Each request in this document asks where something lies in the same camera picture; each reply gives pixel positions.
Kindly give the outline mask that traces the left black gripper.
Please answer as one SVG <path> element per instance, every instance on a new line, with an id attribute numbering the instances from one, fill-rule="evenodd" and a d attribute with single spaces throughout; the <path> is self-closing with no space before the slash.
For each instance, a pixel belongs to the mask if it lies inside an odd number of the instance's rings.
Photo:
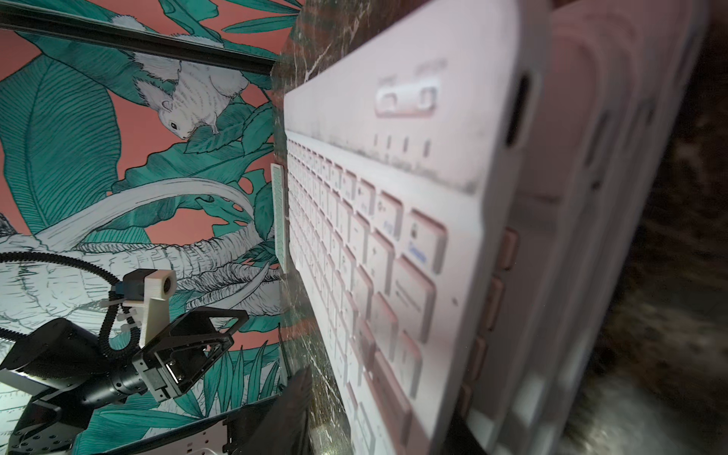
<path id="1" fill-rule="evenodd" d="M 234 344 L 249 320 L 245 310 L 198 307 L 171 322 L 138 354 L 111 373 L 90 379 L 79 391 L 85 407 L 124 403 L 151 394 L 157 403 L 182 396 Z"/>

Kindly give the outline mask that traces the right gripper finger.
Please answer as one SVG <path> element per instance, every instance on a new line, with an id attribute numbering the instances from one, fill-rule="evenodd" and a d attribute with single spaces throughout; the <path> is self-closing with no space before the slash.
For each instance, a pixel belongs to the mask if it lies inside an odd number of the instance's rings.
<path id="1" fill-rule="evenodd" d="M 227 454 L 310 454 L 309 408 L 313 398 L 310 367 L 288 380 L 284 391 L 242 407 L 226 418 Z"/>

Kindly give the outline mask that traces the green keyboard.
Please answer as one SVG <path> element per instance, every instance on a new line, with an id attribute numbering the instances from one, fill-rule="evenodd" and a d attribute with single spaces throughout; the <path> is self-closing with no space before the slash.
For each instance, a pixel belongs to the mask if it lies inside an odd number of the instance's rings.
<path id="1" fill-rule="evenodd" d="M 288 273 L 287 235 L 286 235 L 286 186 L 284 185 L 284 168 L 280 164 L 271 165 L 272 200 L 274 210 L 275 252 L 282 273 Z"/>

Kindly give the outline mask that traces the white keyboard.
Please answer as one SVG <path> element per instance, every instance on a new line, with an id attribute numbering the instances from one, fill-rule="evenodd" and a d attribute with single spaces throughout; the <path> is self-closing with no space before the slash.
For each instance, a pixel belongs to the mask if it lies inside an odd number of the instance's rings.
<path id="1" fill-rule="evenodd" d="M 544 1 L 428 1 L 284 98 L 290 253 L 357 454 L 445 441 L 547 66 Z"/>

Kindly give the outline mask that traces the pink keyboard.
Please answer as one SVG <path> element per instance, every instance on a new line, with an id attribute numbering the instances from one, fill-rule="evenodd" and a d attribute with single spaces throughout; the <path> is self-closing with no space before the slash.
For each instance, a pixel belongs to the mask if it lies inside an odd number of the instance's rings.
<path id="1" fill-rule="evenodd" d="M 486 454 L 549 454 L 710 22 L 707 1 L 574 1 L 551 53 L 457 406 Z"/>

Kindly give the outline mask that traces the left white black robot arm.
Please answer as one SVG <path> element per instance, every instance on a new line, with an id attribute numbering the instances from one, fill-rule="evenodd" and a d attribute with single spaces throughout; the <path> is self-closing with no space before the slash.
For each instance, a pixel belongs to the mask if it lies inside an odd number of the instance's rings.
<path id="1" fill-rule="evenodd" d="M 9 437 L 9 454 L 68 454 L 97 409 L 133 395 L 150 394 L 158 403 L 184 396 L 248 322 L 245 310 L 208 306 L 171 318 L 171 270 L 137 269 L 119 279 L 52 253 L 4 252 L 1 260 L 72 267 L 110 286 L 97 335 L 65 318 L 29 334 L 1 331 L 13 343 L 1 363 L 1 381 L 31 396 Z"/>

